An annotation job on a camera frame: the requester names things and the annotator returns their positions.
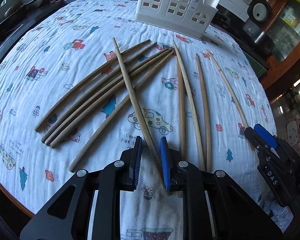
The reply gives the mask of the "white plastic utensil caddy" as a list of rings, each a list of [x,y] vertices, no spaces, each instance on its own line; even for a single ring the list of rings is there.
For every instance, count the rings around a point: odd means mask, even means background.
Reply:
[[[138,0],[135,19],[201,40],[220,0]]]

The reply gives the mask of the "wooden glass cabinet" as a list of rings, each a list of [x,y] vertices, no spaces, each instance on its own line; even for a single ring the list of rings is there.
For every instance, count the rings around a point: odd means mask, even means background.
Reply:
[[[269,0],[272,14],[262,25],[275,44],[267,58],[268,70],[260,78],[265,90],[270,89],[300,64],[300,0]]]

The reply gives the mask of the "white patterned table cloth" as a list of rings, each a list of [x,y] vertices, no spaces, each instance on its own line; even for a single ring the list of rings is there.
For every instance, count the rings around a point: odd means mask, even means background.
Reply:
[[[42,143],[43,135],[91,87],[108,77],[112,64],[81,90],[75,86],[102,64],[116,56],[112,38],[124,51],[150,40],[152,48],[137,58],[143,61],[176,42],[189,79],[200,130],[204,131],[202,94],[198,77],[198,53],[207,100],[212,77],[210,51],[241,104],[249,126],[261,124],[271,134],[276,125],[269,100],[253,68],[236,41],[212,26],[203,40],[153,25],[136,22],[137,3],[125,0],[78,0],[59,9],[29,30],[0,64],[0,183],[32,213],[40,208],[71,177],[69,166],[101,124],[109,124],[78,164],[89,172],[104,168],[132,148],[141,135],[138,119],[125,87],[102,102],[61,141],[56,148]],[[224,170],[271,219],[286,230],[293,219],[281,207],[259,174],[257,153],[247,139],[232,144],[222,140],[213,125],[212,170]]]

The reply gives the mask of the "black rice cooker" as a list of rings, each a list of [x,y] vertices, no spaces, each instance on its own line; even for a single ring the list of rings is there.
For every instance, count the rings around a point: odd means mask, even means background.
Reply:
[[[275,48],[275,44],[261,27],[269,20],[271,14],[272,8],[266,0],[252,0],[247,9],[249,17],[242,28],[251,45],[267,56]]]

